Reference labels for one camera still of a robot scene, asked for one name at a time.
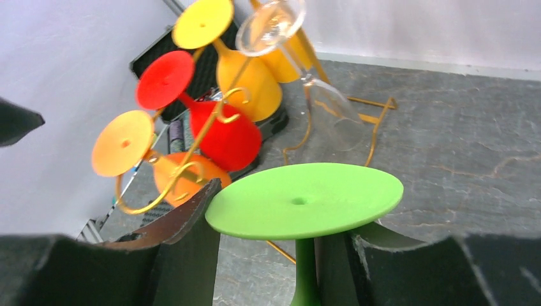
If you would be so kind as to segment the green plastic wine glass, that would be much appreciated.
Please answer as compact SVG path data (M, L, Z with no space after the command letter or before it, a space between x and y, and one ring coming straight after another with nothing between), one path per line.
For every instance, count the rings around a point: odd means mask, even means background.
M293 240L293 305L319 305L317 237L352 230L393 210L404 187L395 176L343 163L280 166L248 175L216 194L205 218L217 232L248 240Z

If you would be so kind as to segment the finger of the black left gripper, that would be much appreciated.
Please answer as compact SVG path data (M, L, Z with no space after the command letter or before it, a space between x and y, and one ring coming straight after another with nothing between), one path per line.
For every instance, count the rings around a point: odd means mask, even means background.
M1 98L1 147L16 144L44 124L40 113Z

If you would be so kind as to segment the gold wire wine glass rack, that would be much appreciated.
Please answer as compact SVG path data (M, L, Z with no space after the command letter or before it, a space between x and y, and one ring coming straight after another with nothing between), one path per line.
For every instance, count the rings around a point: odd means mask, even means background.
M263 138L257 122L281 106L283 83L302 80L308 125L328 136L337 150L356 148L365 122L380 125L380 117L355 111L355 98L330 84L302 30L304 1L252 5L255 11L240 26L235 49L221 40L233 21L233 2L188 6L172 30L177 50L157 58L140 77L139 109L119 115L100 134L93 168L115 177L116 194L132 166L145 161L154 168L158 198L142 208L129 208L118 199L125 213L142 214L163 200L178 207L214 178L230 185L230 173L259 154ZM188 109L194 141L186 152L164 155L152 148L155 118L150 111L160 113L176 100Z

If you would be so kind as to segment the clear wine glass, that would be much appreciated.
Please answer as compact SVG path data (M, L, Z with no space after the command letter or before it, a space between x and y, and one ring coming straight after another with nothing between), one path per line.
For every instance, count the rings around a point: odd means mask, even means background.
M305 1L267 1L265 4L256 1L255 10L242 23L235 43L248 57L260 57L277 49L282 51L300 74L314 127L336 150L357 149L362 146L365 129L352 104L341 91L305 69L286 46L302 29L305 18Z

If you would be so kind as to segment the orange plastic wine glass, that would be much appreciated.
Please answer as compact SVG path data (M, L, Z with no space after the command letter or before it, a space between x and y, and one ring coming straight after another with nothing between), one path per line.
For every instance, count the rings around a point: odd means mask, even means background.
M218 179L222 187L232 183L230 175L193 149L163 155L151 148L154 120L141 110L117 116L100 133L91 161L103 177L115 177L118 207L126 214L142 214L162 201L179 207L199 192L206 183ZM149 163L159 192L156 200L142 208L130 208L121 196L122 176L139 162Z

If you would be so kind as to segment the yellow plastic wine glass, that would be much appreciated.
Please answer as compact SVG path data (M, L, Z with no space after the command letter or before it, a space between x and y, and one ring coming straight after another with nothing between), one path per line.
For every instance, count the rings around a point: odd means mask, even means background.
M304 31L299 29L295 35L287 41L286 46L290 51L294 52L301 61L303 67L310 70L313 66L310 59L311 53L302 45L301 38L303 34ZM270 72L278 83L290 83L300 78L300 74L279 49L260 56L260 59L270 69Z
M227 0L198 0L177 19L174 43L183 49L212 45L218 53L216 81L222 92L239 88L226 102L253 122L269 118L279 108L283 92L270 69L257 57L248 57L225 45L222 34L233 22L234 6Z

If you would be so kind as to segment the red plastic wine glass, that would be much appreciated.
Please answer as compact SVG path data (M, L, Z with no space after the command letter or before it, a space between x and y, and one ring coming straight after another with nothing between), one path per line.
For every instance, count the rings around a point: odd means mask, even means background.
M258 155L262 134L236 107L218 101L196 101L187 92L195 74L195 62L186 51L168 52L142 73L136 89L138 104L158 110L179 100L189 110L191 131L204 155L225 171L247 167Z

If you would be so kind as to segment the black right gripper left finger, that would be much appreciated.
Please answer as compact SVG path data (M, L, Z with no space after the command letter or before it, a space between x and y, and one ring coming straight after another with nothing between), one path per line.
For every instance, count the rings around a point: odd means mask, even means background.
M1 237L2 305L211 305L220 235L210 180L185 204L115 242Z

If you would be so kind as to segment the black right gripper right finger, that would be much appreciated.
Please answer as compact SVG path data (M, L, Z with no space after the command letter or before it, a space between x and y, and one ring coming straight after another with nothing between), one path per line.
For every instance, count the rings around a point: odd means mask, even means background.
M378 223L316 239L324 305L539 305L540 236L424 242Z

